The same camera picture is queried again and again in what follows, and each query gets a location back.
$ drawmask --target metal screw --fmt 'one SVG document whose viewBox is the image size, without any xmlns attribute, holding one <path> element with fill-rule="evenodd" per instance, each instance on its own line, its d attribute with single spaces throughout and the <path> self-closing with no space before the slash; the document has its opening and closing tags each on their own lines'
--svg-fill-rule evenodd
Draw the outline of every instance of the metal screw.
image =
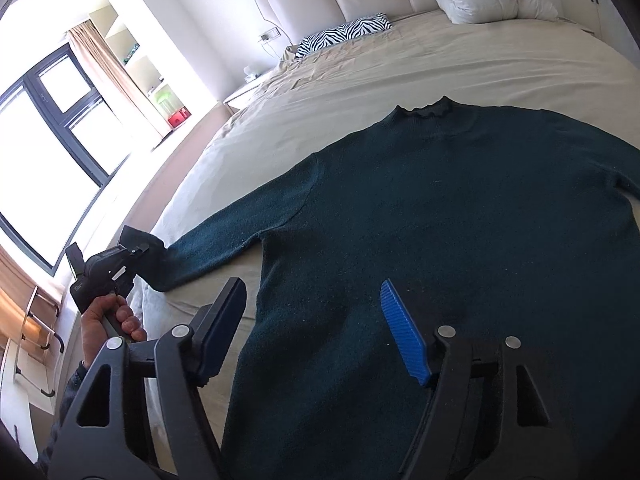
<svg viewBox="0 0 640 480">
<path fill-rule="evenodd" d="M 514 350 L 522 346 L 522 343 L 520 342 L 520 340 L 513 335 L 510 335 L 507 339 L 504 340 L 504 342 L 509 348 L 513 348 Z"/>
<path fill-rule="evenodd" d="M 449 325 L 443 325 L 438 329 L 438 334 L 442 337 L 453 337 L 456 335 L 456 329 Z"/>
<path fill-rule="evenodd" d="M 189 333 L 189 327 L 186 325 L 174 326 L 174 329 L 171 330 L 171 335 L 174 337 L 184 337 L 188 333 Z"/>
<path fill-rule="evenodd" d="M 120 348 L 121 346 L 122 346 L 121 337 L 112 337 L 107 341 L 107 348 L 109 350 L 115 350 L 116 348 Z"/>
</svg>

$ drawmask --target bed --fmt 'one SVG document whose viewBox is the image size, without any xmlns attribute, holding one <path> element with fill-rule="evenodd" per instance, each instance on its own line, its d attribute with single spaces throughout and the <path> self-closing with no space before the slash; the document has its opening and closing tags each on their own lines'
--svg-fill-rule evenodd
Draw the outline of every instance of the bed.
<svg viewBox="0 0 640 480">
<path fill-rule="evenodd" d="M 446 95 L 475 105 L 546 108 L 593 124 L 640 148 L 640 73 L 580 25 L 513 20 L 452 25 L 433 0 L 256 0 L 292 42 L 367 13 L 394 27 L 283 60 L 248 108 L 214 136 L 162 213 L 153 234 L 166 245 L 297 162 L 383 119 Z M 634 202 L 640 221 L 640 205 Z M 188 322 L 229 276 L 247 284 L 248 304 L 220 375 L 201 390 L 214 434 L 222 438 L 234 369 L 255 319 L 261 252 L 254 247 L 188 285 L 161 294 L 137 278 L 130 296 L 150 338 Z M 148 390 L 156 443 L 161 412 Z"/>
</svg>

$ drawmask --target blue gripper pad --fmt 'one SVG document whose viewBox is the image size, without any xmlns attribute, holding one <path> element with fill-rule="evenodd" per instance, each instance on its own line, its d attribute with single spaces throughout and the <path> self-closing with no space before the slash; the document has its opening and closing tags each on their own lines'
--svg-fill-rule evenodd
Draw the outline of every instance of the blue gripper pad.
<svg viewBox="0 0 640 480">
<path fill-rule="evenodd" d="M 404 366 L 409 375 L 418 379 L 420 386 L 424 386 L 431 377 L 427 345 L 390 280 L 386 280 L 380 288 L 380 304 Z"/>
</svg>

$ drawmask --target beige curtain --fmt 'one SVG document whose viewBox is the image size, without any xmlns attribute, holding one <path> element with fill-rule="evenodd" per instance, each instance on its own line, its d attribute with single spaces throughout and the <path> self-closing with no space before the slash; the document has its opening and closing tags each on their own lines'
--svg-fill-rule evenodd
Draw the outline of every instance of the beige curtain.
<svg viewBox="0 0 640 480">
<path fill-rule="evenodd" d="M 67 33 L 71 49 L 118 120 L 141 144 L 157 146 L 171 125 L 124 70 L 91 20 Z"/>
<path fill-rule="evenodd" d="M 22 320 L 35 284 L 14 260 L 0 247 L 0 332 L 20 341 Z M 44 330 L 33 319 L 27 319 L 24 335 L 33 342 L 46 339 Z"/>
</svg>

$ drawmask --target window frame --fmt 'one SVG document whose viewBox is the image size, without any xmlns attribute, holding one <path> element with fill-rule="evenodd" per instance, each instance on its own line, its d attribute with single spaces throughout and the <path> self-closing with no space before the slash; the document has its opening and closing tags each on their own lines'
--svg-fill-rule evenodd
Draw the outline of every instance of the window frame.
<svg viewBox="0 0 640 480">
<path fill-rule="evenodd" d="M 40 75 L 46 70 L 52 67 L 57 62 L 62 61 L 65 57 L 68 57 L 75 65 L 78 72 L 82 75 L 82 78 L 87 82 L 90 90 L 80 100 L 76 101 L 69 110 L 62 112 L 53 97 L 49 94 L 46 87 L 40 81 Z M 54 136 L 58 139 L 62 147 L 73 158 L 73 160 L 80 166 L 80 168 L 89 176 L 91 180 L 98 186 L 98 192 L 91 200 L 87 208 L 82 213 L 76 226 L 73 228 L 65 247 L 71 243 L 71 240 L 75 236 L 82 220 L 86 217 L 89 210 L 94 205 L 95 201 L 100 196 L 100 193 L 104 187 L 111 181 L 118 170 L 122 167 L 124 162 L 129 158 L 127 155 L 124 160 L 118 165 L 118 167 L 111 174 L 107 174 L 106 171 L 98 164 L 98 162 L 89 154 L 86 148 L 80 143 L 76 136 L 72 133 L 71 129 L 82 120 L 94 107 L 104 102 L 107 106 L 108 103 L 100 95 L 100 92 L 96 89 L 94 83 L 89 79 L 89 76 L 84 72 L 78 59 L 71 50 L 68 43 L 56 49 L 49 54 L 43 60 L 39 61 L 25 72 L 16 82 L 14 82 L 9 88 L 0 95 L 0 109 L 2 109 L 8 102 L 10 102 L 14 93 L 20 88 L 23 88 L 27 93 L 31 102 L 35 106 L 36 110 L 47 123 Z M 9 239 L 22 250 L 31 260 L 34 261 L 41 269 L 43 269 L 50 276 L 54 276 L 62 259 L 65 255 L 65 251 L 62 251 L 58 256 L 55 264 L 52 266 L 38 251 L 36 251 L 25 238 L 7 221 L 5 216 L 0 210 L 0 229 L 9 237 Z"/>
</svg>

